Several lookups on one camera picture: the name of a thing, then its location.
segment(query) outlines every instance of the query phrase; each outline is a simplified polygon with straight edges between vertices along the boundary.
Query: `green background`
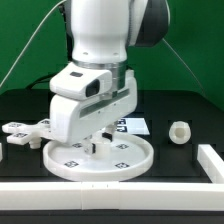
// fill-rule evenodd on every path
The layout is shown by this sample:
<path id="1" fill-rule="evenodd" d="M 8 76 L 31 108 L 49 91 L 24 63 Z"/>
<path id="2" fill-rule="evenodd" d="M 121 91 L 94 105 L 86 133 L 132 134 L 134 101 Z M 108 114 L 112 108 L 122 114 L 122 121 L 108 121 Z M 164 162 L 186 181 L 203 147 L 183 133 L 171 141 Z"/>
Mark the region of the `green background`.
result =
<path id="1" fill-rule="evenodd" d="M 58 0 L 0 1 L 0 80 Z M 224 110 L 224 0 L 168 0 L 171 23 L 165 39 L 191 68 L 207 98 Z M 190 72 L 164 44 L 128 49 L 139 89 L 201 93 Z M 65 26 L 55 11 L 13 70 L 2 93 L 24 88 L 67 63 Z"/>

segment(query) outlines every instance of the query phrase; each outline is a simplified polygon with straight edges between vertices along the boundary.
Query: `white plastic part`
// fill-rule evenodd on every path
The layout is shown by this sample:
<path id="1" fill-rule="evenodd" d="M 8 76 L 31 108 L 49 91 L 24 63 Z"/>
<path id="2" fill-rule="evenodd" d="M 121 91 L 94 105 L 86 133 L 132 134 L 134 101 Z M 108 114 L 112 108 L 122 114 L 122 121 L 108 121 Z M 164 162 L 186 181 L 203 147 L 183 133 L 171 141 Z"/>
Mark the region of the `white plastic part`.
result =
<path id="1" fill-rule="evenodd" d="M 176 144 L 185 144 L 191 138 L 191 129 L 186 122 L 174 122 L 169 131 L 169 137 Z"/>
<path id="2" fill-rule="evenodd" d="M 224 162 L 210 145 L 199 145 L 197 159 L 212 183 L 224 184 Z"/>
<path id="3" fill-rule="evenodd" d="M 224 211 L 224 185 L 133 182 L 1 183 L 0 201 L 0 210 Z"/>
<path id="4" fill-rule="evenodd" d="M 73 145 L 133 112 L 137 105 L 137 84 L 132 70 L 126 72 L 125 82 L 126 86 L 111 101 L 102 101 L 100 96 L 84 101 L 54 96 L 50 106 L 53 139 Z"/>
<path id="5" fill-rule="evenodd" d="M 72 181 L 122 181 L 152 166 L 153 148 L 137 136 L 115 132 L 112 143 L 94 138 L 93 142 L 96 152 L 90 156 L 80 143 L 68 147 L 51 141 L 44 147 L 44 165 L 55 175 Z"/>
<path id="6" fill-rule="evenodd" d="M 2 126 L 5 133 L 12 135 L 7 137 L 7 142 L 18 145 L 30 143 L 31 149 L 41 147 L 41 138 L 53 139 L 50 131 L 50 120 L 44 119 L 35 125 L 10 122 Z"/>
<path id="7" fill-rule="evenodd" d="M 3 159 L 3 153 L 2 153 L 2 143 L 0 143 L 0 162 Z"/>
<path id="8" fill-rule="evenodd" d="M 72 0 L 71 10 L 73 59 L 97 64 L 127 59 L 129 0 Z"/>
<path id="9" fill-rule="evenodd" d="M 85 69 L 69 63 L 50 81 L 52 92 L 75 100 L 86 100 L 86 88 L 95 80 L 99 81 L 97 95 L 108 92 L 112 87 L 112 73 L 109 70 Z"/>

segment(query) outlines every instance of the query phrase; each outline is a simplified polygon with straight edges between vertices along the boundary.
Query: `white cap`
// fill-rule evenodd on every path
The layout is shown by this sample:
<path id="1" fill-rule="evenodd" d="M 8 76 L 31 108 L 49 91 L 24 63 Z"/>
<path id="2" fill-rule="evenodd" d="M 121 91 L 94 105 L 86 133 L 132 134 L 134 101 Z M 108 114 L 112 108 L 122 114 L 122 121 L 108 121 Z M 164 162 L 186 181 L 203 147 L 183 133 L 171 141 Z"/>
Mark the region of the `white cap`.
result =
<path id="1" fill-rule="evenodd" d="M 185 144 L 191 137 L 191 129 L 186 122 L 174 122 L 170 127 L 169 137 L 176 144 Z"/>

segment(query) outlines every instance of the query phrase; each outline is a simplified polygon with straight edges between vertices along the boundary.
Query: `white cable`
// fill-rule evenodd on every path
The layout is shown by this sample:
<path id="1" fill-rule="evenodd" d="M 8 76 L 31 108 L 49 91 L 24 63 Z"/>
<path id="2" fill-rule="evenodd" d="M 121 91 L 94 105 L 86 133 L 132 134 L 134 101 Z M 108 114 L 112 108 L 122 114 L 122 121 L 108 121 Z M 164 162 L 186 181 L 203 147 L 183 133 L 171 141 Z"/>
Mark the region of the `white cable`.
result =
<path id="1" fill-rule="evenodd" d="M 163 42 L 166 44 L 166 46 L 176 55 L 176 57 L 180 60 L 180 62 L 185 66 L 185 68 L 190 72 L 190 74 L 192 75 L 192 77 L 194 78 L 194 80 L 197 82 L 197 85 L 199 86 L 202 95 L 207 98 L 205 90 L 201 84 L 201 82 L 199 81 L 199 79 L 197 78 L 197 76 L 194 74 L 194 72 L 191 70 L 191 68 L 187 65 L 187 63 L 181 58 L 181 56 L 174 50 L 174 48 L 165 40 L 163 39 Z"/>
<path id="2" fill-rule="evenodd" d="M 2 80 L 1 84 L 0 84 L 0 89 L 2 88 L 2 86 L 4 85 L 5 81 L 8 79 L 8 77 L 10 76 L 10 74 L 12 73 L 13 69 L 15 68 L 16 64 L 18 63 L 18 61 L 20 60 L 20 58 L 23 56 L 23 54 L 25 53 L 26 49 L 29 47 L 31 41 L 33 40 L 33 38 L 36 36 L 36 34 L 38 33 L 38 31 L 40 30 L 40 28 L 42 27 L 42 25 L 44 24 L 44 22 L 48 19 L 48 17 L 51 15 L 51 13 L 62 3 L 66 2 L 67 0 L 63 0 L 60 1 L 59 3 L 57 3 L 50 11 L 49 13 L 44 17 L 44 19 L 41 21 L 41 23 L 39 24 L 39 26 L 37 27 L 37 29 L 34 31 L 34 33 L 32 34 L 32 36 L 30 37 L 29 41 L 27 42 L 27 44 L 25 45 L 25 47 L 23 48 L 23 50 L 21 51 L 21 53 L 19 54 L 19 56 L 17 57 L 17 59 L 15 60 L 15 62 L 13 63 L 12 67 L 9 69 L 7 75 L 5 76 L 5 78 Z"/>

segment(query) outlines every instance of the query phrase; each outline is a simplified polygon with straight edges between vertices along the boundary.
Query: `white cylindrical object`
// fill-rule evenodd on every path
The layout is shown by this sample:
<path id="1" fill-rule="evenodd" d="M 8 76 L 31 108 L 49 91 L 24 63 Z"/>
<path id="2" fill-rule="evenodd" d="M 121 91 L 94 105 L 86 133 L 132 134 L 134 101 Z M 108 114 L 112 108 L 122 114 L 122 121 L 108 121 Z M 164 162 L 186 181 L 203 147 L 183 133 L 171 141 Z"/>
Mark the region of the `white cylindrical object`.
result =
<path id="1" fill-rule="evenodd" d="M 169 137 L 176 144 L 187 143 L 191 137 L 189 124 L 182 121 L 174 122 L 170 127 Z"/>
<path id="2" fill-rule="evenodd" d="M 74 60 L 106 64 L 127 59 L 129 0 L 72 0 Z"/>

